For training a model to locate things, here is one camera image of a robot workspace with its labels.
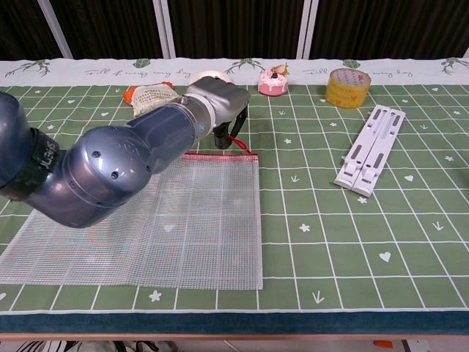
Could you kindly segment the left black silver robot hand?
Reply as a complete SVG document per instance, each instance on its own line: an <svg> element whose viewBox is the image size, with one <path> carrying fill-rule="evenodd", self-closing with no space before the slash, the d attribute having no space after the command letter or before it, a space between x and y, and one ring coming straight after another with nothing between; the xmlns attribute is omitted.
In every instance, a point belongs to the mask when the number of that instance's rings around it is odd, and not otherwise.
<svg viewBox="0 0 469 352"><path fill-rule="evenodd" d="M205 76L189 85L185 96L207 105L212 114L215 146L228 149L248 117L249 92L220 78Z"/></svg>

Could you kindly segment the clear mesh zipper pouch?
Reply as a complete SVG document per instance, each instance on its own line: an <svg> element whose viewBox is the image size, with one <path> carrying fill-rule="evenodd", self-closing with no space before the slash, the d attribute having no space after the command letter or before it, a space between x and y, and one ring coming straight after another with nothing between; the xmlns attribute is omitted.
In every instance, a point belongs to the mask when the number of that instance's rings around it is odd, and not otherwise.
<svg viewBox="0 0 469 352"><path fill-rule="evenodd" d="M187 153L102 222L33 211L0 254L0 284L262 288L255 153Z"/></svg>

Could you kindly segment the green checkered tablecloth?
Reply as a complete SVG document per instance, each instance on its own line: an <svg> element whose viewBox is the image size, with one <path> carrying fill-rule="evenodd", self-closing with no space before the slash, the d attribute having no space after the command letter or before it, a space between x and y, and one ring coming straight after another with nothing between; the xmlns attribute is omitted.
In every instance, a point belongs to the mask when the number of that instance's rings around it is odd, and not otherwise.
<svg viewBox="0 0 469 352"><path fill-rule="evenodd" d="M289 91L256 90L274 59L0 61L0 90L66 147L124 122L122 92L203 70L251 93L240 138L259 156L263 288L0 285L3 334L469 336L469 57L291 60ZM367 73L363 105L325 99L330 73ZM334 180L376 105L403 111L372 194Z"/></svg>

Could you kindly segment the pink toy cake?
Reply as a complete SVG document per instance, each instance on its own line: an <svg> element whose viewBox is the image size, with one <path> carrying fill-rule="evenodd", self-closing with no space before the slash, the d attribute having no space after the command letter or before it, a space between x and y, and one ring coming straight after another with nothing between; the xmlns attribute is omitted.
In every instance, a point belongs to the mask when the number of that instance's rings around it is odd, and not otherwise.
<svg viewBox="0 0 469 352"><path fill-rule="evenodd" d="M259 75L257 89L267 96L280 96L288 90L288 64L284 63L264 70Z"/></svg>

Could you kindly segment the yellow tape roll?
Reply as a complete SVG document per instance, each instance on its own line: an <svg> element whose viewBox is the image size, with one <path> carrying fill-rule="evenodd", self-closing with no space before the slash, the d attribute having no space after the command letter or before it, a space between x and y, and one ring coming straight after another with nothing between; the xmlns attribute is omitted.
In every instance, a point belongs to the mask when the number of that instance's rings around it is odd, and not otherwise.
<svg viewBox="0 0 469 352"><path fill-rule="evenodd" d="M326 87L327 102L346 109L363 105L372 79L367 74L353 68L339 68L330 73Z"/></svg>

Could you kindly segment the white folding laptop stand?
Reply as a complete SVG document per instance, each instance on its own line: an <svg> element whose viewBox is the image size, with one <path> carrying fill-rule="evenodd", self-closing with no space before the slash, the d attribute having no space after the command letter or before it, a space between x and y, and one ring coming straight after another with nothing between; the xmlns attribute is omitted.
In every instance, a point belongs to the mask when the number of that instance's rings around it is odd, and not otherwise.
<svg viewBox="0 0 469 352"><path fill-rule="evenodd" d="M345 157L334 183L369 197L405 117L403 111L376 105Z"/></svg>

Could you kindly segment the aluminium partition post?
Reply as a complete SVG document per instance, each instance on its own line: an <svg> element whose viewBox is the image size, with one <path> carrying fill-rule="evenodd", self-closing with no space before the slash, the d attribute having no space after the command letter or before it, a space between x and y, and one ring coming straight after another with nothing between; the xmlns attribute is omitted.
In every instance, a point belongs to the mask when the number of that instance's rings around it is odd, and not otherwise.
<svg viewBox="0 0 469 352"><path fill-rule="evenodd" d="M296 59L308 59L320 0L303 0Z"/></svg>
<svg viewBox="0 0 469 352"><path fill-rule="evenodd" d="M65 35L53 10L50 0L37 0L40 9L45 17L49 29L53 35L53 38L58 45L58 48L65 59L73 59L73 54L67 43Z"/></svg>
<svg viewBox="0 0 469 352"><path fill-rule="evenodd" d="M174 38L171 27L168 0L152 0L164 59L175 59Z"/></svg>

